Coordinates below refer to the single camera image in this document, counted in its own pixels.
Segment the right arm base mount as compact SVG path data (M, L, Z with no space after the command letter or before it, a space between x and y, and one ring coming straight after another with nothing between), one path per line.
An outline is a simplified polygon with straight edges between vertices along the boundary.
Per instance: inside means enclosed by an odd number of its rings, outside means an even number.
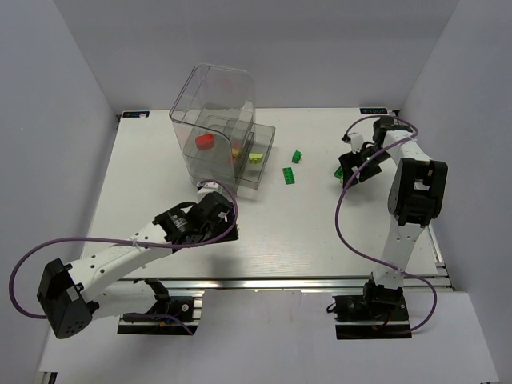
M412 338L406 301L396 306L366 303L362 295L333 296L326 308L334 316L337 340L387 340Z

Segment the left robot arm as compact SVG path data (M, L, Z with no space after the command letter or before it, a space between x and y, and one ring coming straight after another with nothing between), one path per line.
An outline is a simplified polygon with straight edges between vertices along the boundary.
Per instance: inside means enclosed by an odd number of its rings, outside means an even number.
M157 278L124 282L124 277L180 249L238 240L237 218L236 202L213 191L199 202L164 211L129 240L102 252L68 264L49 262L37 299L54 336L70 338L93 320L124 314L135 320L180 322L182 308L172 303Z

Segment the clear plastic drawer cover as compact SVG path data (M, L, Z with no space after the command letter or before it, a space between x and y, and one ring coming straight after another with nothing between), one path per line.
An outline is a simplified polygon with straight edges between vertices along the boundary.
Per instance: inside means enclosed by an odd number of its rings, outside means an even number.
M254 104L249 72L206 63L192 69L169 117L193 183L211 178L235 186Z

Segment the lime rounded brick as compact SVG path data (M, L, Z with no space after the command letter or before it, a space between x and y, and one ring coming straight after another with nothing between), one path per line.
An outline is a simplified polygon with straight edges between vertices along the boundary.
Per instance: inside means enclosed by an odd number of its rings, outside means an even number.
M262 163L262 161L264 159L264 154L249 153L248 159L249 159L250 164L259 164L259 163Z

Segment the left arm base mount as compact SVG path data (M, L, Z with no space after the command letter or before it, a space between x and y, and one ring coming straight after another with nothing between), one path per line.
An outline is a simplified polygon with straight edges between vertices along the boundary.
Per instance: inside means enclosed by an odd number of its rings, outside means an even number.
M202 299L197 294L172 294L156 278L147 278L152 305L147 310L123 314L118 334L193 336L201 317Z

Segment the red rounded brick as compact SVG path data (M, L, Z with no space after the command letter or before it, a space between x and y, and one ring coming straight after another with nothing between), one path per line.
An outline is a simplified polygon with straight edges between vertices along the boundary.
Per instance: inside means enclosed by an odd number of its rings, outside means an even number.
M202 134L194 140L197 150L205 151L214 148L215 136L213 134Z

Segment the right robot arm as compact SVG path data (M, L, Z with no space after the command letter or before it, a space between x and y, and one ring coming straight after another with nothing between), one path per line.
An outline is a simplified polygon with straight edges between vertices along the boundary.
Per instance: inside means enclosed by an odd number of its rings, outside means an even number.
M350 151L340 157L342 193L377 175L391 159L396 172L387 199L390 228L384 250L368 282L362 304L373 312L391 311L403 296L403 279L415 244L442 209L448 165L433 160L418 145L418 128L389 115L373 117L373 140L347 128L342 137Z

